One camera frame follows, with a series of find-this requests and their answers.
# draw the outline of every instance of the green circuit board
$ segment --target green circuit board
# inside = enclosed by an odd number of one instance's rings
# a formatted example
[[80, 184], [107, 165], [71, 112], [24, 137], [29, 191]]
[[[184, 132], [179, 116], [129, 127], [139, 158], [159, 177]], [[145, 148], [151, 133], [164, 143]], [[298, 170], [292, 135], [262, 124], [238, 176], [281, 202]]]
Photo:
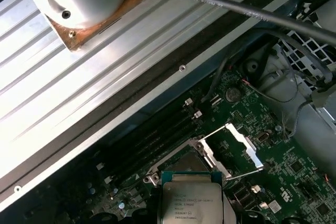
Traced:
[[[144, 207], [153, 185], [143, 179], [153, 164], [191, 137], [207, 135], [231, 123], [253, 143], [264, 170], [225, 182], [223, 189], [229, 199], [238, 201], [245, 209], [261, 211], [274, 224], [287, 217], [299, 217], [312, 224], [336, 223], [336, 193], [328, 176], [294, 139], [286, 137], [281, 119], [242, 82], [238, 72], [224, 73], [211, 100], [198, 102], [212, 78], [208, 76], [199, 82], [112, 146], [113, 155], [107, 150], [106, 160], [111, 164], [124, 157], [129, 161], [123, 167], [109, 168], [109, 174], [115, 171], [111, 183], [120, 190], [111, 193], [113, 186], [108, 193], [104, 185], [103, 193], [91, 204], [93, 212], [111, 212], [122, 218], [130, 209]], [[227, 91], [232, 88], [239, 90], [240, 95], [228, 98]], [[206, 142], [232, 176], [256, 170], [245, 146], [229, 130], [218, 131]], [[207, 168], [201, 162], [195, 148], [186, 145], [162, 163], [159, 171]], [[254, 193], [252, 188], [256, 186], [258, 191]], [[122, 200], [124, 209], [118, 208]]]

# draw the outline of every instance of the screw hole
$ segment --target screw hole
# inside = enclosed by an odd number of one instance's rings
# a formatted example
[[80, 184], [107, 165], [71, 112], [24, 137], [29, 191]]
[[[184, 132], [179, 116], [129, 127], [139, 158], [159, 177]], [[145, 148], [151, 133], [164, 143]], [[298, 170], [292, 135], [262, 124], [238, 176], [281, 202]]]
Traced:
[[71, 12], [70, 11], [65, 10], [64, 12], [62, 12], [62, 18], [63, 19], [68, 19], [68, 18], [70, 18], [70, 16], [71, 16]]
[[180, 70], [180, 72], [184, 72], [185, 70], [187, 70], [187, 66], [186, 65], [181, 65], [179, 67], [179, 70]]
[[15, 192], [15, 193], [18, 193], [19, 191], [21, 191], [21, 189], [22, 189], [22, 187], [20, 187], [20, 186], [15, 186], [15, 187], [14, 187], [14, 192]]

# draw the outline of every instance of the mesh grille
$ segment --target mesh grille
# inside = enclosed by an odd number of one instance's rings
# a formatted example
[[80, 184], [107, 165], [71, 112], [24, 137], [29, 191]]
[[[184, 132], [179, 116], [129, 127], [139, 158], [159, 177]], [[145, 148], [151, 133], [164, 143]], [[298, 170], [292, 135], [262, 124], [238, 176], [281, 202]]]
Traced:
[[[336, 49], [334, 47], [326, 44], [319, 44], [315, 40], [299, 35], [295, 31], [291, 31], [288, 35], [295, 39], [298, 43], [305, 46], [327, 66], [336, 62]], [[323, 77], [321, 71], [316, 69], [316, 67], [312, 65], [311, 61], [299, 50], [287, 43], [283, 43], [282, 41], [280, 41], [278, 45], [287, 53], [288, 60], [290, 61], [293, 69], [302, 71], [305, 74], [314, 77], [316, 80], [320, 80]], [[307, 82], [305, 83], [311, 90], [315, 89], [311, 84]]]

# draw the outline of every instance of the capacitor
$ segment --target capacitor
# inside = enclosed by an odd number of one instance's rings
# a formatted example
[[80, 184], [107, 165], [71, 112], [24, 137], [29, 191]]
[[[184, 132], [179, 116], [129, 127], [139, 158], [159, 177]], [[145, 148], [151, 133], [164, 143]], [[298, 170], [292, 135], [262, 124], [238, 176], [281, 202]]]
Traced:
[[89, 189], [89, 194], [95, 194], [96, 193], [96, 189], [94, 189], [93, 187], [91, 187], [90, 189]]
[[124, 201], [120, 201], [118, 204], [119, 209], [124, 209], [125, 208], [125, 202]]
[[277, 126], [275, 126], [275, 130], [276, 130], [277, 132], [282, 131], [282, 127], [281, 127], [281, 125], [277, 125]]
[[237, 88], [229, 88], [226, 90], [225, 98], [228, 102], [239, 102], [242, 99], [241, 91]]

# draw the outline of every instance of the screw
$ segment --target screw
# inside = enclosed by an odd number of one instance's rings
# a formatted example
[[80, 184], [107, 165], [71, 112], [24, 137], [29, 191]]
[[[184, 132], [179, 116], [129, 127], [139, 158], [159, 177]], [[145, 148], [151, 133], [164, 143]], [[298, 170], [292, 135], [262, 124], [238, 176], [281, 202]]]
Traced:
[[180, 67], [178, 68], [180, 70], [180, 72], [184, 72], [187, 70], [187, 66], [186, 65], [180, 65]]
[[74, 38], [74, 36], [76, 36], [76, 32], [75, 31], [70, 31], [69, 32], [69, 37]]
[[195, 147], [196, 147], [197, 150], [200, 150], [202, 148], [202, 145], [200, 143], [198, 143], [198, 144], [196, 144]]
[[277, 125], [277, 126], [275, 126], [275, 130], [276, 130], [277, 132], [282, 131], [282, 127], [281, 127], [281, 125]]

